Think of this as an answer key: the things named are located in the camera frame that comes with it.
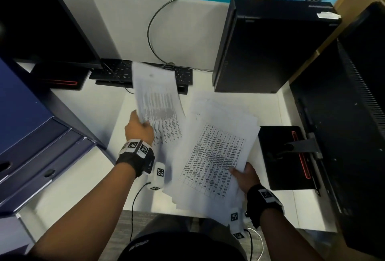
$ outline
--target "floor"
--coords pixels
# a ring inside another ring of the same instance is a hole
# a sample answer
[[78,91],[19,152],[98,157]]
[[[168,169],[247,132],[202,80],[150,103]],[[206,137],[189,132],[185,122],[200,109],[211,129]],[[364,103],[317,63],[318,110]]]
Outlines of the floor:
[[[149,221],[151,221],[156,214],[153,213],[141,213],[134,211],[134,233],[133,237],[137,235],[146,225]],[[194,223],[192,225],[192,231],[197,232],[198,231],[198,220],[194,220]],[[269,253],[266,249],[266,243],[263,237],[263,233],[258,230],[260,233],[262,239],[263,239],[263,246],[264,246],[264,252],[260,259],[260,261],[270,261]],[[120,255],[120,253],[123,251],[123,249],[128,245],[130,241],[130,234],[131,234],[131,211],[123,210],[122,215],[119,218],[119,222],[116,226],[115,231],[113,232],[113,235],[108,242],[106,248],[104,249],[102,255],[99,258],[99,261],[116,261]],[[262,252],[262,245],[261,245],[261,239],[259,236],[251,232],[251,235],[253,237],[253,260],[257,260],[258,256]],[[246,251],[246,254],[248,258],[250,257],[250,239],[243,239],[241,240],[241,244],[243,248]]]

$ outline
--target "keyboard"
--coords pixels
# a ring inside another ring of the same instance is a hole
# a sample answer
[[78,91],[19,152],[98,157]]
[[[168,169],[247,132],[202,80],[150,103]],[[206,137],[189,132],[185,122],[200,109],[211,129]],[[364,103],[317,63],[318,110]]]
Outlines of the keyboard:
[[[124,85],[131,86],[127,88],[132,88],[132,61],[131,60],[121,60],[121,59],[102,59],[101,64],[103,69],[94,69],[90,75],[90,79],[98,81],[107,81],[110,83],[119,83],[122,87]],[[156,67],[162,67],[164,64],[152,64],[146,62]],[[175,72],[176,84],[181,85],[192,85],[193,84],[193,70],[189,68],[182,68],[175,66],[172,70]]]

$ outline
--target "stack of papers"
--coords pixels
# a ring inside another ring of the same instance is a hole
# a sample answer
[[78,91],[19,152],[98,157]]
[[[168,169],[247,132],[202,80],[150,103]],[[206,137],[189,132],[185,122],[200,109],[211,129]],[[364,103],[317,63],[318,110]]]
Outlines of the stack of papers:
[[228,104],[223,94],[203,92],[194,94],[185,118],[170,71],[133,64],[133,82],[139,117],[154,124],[155,147],[161,147],[156,161],[166,159],[163,192],[177,208],[228,225],[230,212],[240,210],[244,200],[229,169],[244,170],[260,129],[257,118],[239,104]]

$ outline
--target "computer tower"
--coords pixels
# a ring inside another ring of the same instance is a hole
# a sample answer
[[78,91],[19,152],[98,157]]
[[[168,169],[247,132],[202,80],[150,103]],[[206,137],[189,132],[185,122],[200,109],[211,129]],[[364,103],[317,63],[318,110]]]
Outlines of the computer tower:
[[340,22],[327,2],[231,0],[215,91],[276,93]]
[[371,4],[291,83],[346,244],[385,258],[385,7]]

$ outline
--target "blue drawer cabinet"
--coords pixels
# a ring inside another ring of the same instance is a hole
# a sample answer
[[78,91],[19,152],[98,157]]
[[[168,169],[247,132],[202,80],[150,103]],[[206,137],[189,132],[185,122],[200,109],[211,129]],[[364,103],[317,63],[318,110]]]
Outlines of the blue drawer cabinet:
[[0,216],[15,214],[95,145],[105,149],[49,89],[0,57]]

